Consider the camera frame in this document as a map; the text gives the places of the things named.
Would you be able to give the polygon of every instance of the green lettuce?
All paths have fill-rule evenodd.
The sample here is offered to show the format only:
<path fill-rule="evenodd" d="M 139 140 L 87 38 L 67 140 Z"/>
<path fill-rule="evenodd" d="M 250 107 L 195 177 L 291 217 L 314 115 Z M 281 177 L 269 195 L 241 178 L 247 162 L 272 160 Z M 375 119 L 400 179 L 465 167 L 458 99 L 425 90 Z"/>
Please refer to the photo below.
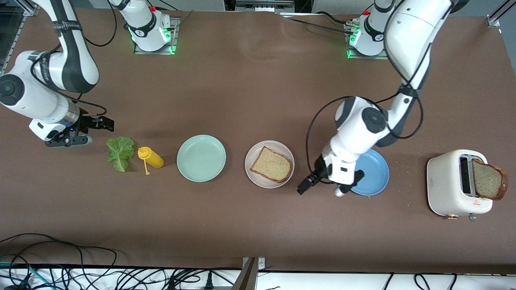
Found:
<path fill-rule="evenodd" d="M 129 166 L 129 159 L 134 156 L 134 140 L 129 137 L 118 137 L 106 142 L 109 147 L 107 161 L 113 163 L 116 171 L 125 172 Z"/>

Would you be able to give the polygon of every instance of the black circular joint cap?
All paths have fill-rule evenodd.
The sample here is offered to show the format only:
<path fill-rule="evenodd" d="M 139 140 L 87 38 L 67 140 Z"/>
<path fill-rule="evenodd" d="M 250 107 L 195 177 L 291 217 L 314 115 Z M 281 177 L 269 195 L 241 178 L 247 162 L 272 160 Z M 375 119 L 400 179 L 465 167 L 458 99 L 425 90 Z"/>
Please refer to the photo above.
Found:
<path fill-rule="evenodd" d="M 362 120 L 369 132 L 376 134 L 385 129 L 385 116 L 374 108 L 365 108 L 362 111 Z"/>
<path fill-rule="evenodd" d="M 22 98 L 25 86 L 23 81 L 13 75 L 0 76 L 0 102 L 6 106 L 13 106 Z"/>

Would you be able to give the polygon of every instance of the green plate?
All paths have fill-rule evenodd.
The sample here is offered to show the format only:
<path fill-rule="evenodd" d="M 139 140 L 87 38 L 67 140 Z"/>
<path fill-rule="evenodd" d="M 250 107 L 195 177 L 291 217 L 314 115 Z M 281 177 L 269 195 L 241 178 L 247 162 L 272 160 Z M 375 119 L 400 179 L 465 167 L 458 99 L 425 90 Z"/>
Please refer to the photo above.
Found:
<path fill-rule="evenodd" d="M 197 135 L 186 140 L 178 152 L 181 174 L 195 182 L 215 178 L 225 165 L 224 145 L 210 135 Z"/>

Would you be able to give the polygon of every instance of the brown table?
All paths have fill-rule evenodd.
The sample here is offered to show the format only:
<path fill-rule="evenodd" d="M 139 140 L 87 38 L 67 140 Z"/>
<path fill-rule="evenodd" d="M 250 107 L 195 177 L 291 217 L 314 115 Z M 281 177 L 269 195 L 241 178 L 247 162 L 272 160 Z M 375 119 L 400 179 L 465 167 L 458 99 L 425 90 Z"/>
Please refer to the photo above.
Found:
<path fill-rule="evenodd" d="M 77 13 L 87 37 L 109 39 L 110 11 Z M 2 237 L 40 232 L 111 247 L 125 252 L 118 265 L 238 267 L 243 256 L 265 256 L 276 270 L 516 271 L 513 189 L 476 223 L 444 220 L 426 198 L 427 160 L 454 149 L 480 151 L 516 172 L 516 78 L 501 34 L 484 19 L 449 18 L 439 32 L 421 131 L 378 149 L 391 171 L 387 188 L 339 199 L 331 185 L 296 193 L 308 173 L 308 123 L 336 97 L 379 100 L 395 92 L 400 77 L 388 61 L 346 59 L 341 34 L 266 12 L 193 12 L 181 26 L 176 55 L 133 55 L 117 15 L 113 43 L 90 47 L 101 78 L 83 96 L 108 108 L 115 133 L 93 132 L 89 147 L 48 149 L 28 129 L 29 119 L 1 109 Z M 339 28 L 323 16 L 303 19 Z M 27 20 L 14 55 L 56 43 L 40 12 Z M 313 159 L 335 133 L 335 109 L 313 128 Z M 418 118 L 415 108 L 405 133 Z M 186 180 L 175 164 L 181 144 L 197 134 L 220 139 L 228 155 L 220 176 L 206 183 Z M 146 176 L 135 157 L 129 172 L 115 172 L 105 142 L 118 136 L 153 148 L 166 166 Z M 247 151 L 262 140 L 286 144 L 295 157 L 294 175 L 281 188 L 259 188 L 244 171 Z M 34 240 L 0 249 L 12 252 Z M 62 247 L 32 253 L 33 262 L 79 262 Z M 109 262 L 97 252 L 86 260 Z"/>

